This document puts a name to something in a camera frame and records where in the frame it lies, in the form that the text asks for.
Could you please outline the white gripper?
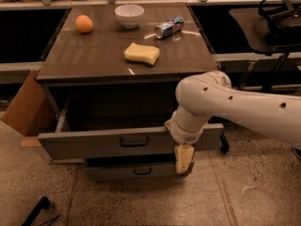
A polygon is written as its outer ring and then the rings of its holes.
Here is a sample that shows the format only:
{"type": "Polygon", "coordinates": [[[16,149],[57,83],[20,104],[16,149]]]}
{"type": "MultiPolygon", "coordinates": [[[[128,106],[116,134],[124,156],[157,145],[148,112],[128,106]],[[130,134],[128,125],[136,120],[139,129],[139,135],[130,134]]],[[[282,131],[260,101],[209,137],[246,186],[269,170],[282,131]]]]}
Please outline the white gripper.
{"type": "Polygon", "coordinates": [[[165,122],[165,128],[180,145],[174,148],[176,171],[188,171],[194,154],[192,144],[196,143],[203,132],[204,124],[209,120],[206,114],[196,114],[179,105],[171,118],[165,122]]]}

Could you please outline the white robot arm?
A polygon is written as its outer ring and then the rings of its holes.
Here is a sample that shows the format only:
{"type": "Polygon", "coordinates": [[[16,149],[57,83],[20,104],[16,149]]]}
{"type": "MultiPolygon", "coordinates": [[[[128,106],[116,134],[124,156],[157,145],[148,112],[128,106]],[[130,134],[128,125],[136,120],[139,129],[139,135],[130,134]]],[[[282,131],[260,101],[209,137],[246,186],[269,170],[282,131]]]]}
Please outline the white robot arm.
{"type": "Polygon", "coordinates": [[[176,171],[188,171],[193,144],[212,117],[233,121],[301,150],[301,98],[236,90],[229,77],[213,71],[184,78],[176,87],[179,104],[166,129],[176,141],[176,171]]]}

